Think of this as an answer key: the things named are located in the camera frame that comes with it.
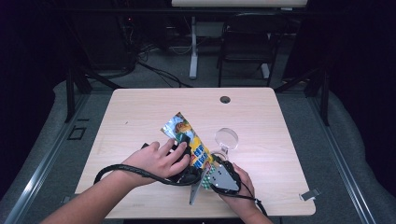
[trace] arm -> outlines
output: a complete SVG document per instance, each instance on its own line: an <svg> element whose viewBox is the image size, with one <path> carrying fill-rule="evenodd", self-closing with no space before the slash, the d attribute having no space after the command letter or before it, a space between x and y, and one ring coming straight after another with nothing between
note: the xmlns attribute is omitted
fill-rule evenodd
<svg viewBox="0 0 396 224"><path fill-rule="evenodd" d="M248 173L239 166L237 166L235 163L233 164L233 169L239 174L239 176L241 177L241 181L249 188L250 192L254 196L253 183L251 182ZM252 196L244 185L242 185L242 188L238 194L248 197ZM224 202L226 202L230 206L230 208L247 224L272 223L272 221L268 217L266 217L262 213L262 211L256 206L256 204L251 200L233 198L223 195L220 195L220 198Z"/></svg>
<svg viewBox="0 0 396 224"><path fill-rule="evenodd" d="M185 155L180 162L174 164L187 145L181 143L173 153L166 156L173 144L173 139L169 139L162 147L158 142L153 142L136 151L123 164L144 169L163 178L176 175L190 163L190 159ZM113 171L52 213L42 223L101 223L129 191L153 182L151 178L131 172Z"/></svg>

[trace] black chair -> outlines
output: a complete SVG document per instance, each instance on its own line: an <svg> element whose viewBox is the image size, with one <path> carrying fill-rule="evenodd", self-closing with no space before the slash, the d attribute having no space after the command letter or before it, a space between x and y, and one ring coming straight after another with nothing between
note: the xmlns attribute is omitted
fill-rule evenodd
<svg viewBox="0 0 396 224"><path fill-rule="evenodd" d="M223 62L271 64L266 83L269 87L280 39L288 20L278 14L240 13L224 22L218 58L219 87Z"/></svg>

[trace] wooden tabletop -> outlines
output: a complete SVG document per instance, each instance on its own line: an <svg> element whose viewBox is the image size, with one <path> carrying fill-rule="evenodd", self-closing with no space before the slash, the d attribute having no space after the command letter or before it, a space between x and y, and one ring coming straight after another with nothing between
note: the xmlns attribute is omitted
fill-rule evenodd
<svg viewBox="0 0 396 224"><path fill-rule="evenodd" d="M228 96L224 104L220 97ZM76 193L89 188L104 167L122 162L144 143L168 137L160 129L181 112L209 150L215 133L234 130L238 148L229 160L251 177L269 216L309 216L316 208L299 194L309 191L274 91L270 88L129 89L114 91ZM131 191L108 218L235 217L212 190L189 205L190 187L154 183Z"/></svg>
<svg viewBox="0 0 396 224"><path fill-rule="evenodd" d="M173 7L305 7L307 0L172 0Z"/></svg>

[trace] person's left hand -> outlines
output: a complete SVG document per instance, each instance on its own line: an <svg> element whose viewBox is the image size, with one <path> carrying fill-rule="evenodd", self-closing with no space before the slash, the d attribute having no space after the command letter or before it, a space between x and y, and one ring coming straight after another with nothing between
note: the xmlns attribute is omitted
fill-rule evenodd
<svg viewBox="0 0 396 224"><path fill-rule="evenodd" d="M187 146L185 142L179 144L174 152L167 155L174 143L175 139L169 139L165 145L160 147L160 143L153 142L148 147L137 150L122 164L143 169L162 178L179 174L190 164L190 157L185 155L181 161L176 162ZM128 175L131 177L131 184L134 188L155 182L149 177L143 177L131 172L128 172Z"/></svg>

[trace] colorful package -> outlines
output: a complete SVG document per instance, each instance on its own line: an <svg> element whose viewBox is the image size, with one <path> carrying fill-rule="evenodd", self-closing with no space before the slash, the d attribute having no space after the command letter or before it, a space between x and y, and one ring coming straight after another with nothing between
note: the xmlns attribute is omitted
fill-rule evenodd
<svg viewBox="0 0 396 224"><path fill-rule="evenodd" d="M172 117L161 131L165 133L170 138L175 138L176 141L180 143L181 135L186 134L190 138L191 147L191 161L190 166L196 168L211 168L211 163L213 162L212 155L209 149L207 149L201 142L201 139L195 133L195 131L190 126L189 122L178 112L174 117Z"/></svg>

